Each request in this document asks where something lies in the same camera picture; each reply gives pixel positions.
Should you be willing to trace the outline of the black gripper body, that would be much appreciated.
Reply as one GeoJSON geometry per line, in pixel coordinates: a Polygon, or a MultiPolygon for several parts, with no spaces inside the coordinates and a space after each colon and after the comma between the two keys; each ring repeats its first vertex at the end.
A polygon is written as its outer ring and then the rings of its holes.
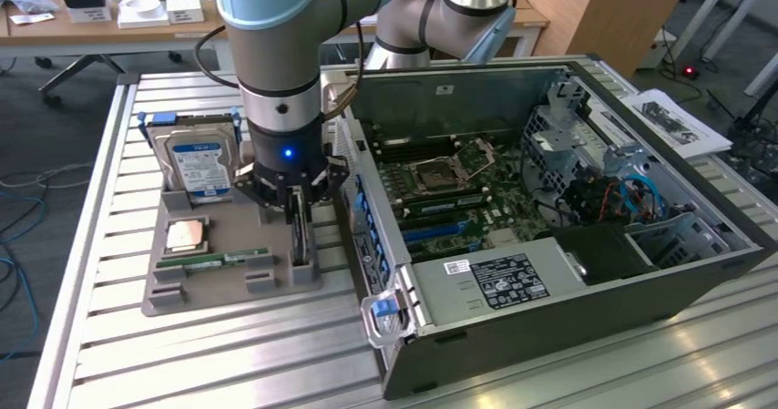
{"type": "Polygon", "coordinates": [[[272,132],[251,124],[254,172],[268,182],[299,186],[307,173],[318,175],[326,167],[322,124],[308,124],[291,132],[272,132]]]}

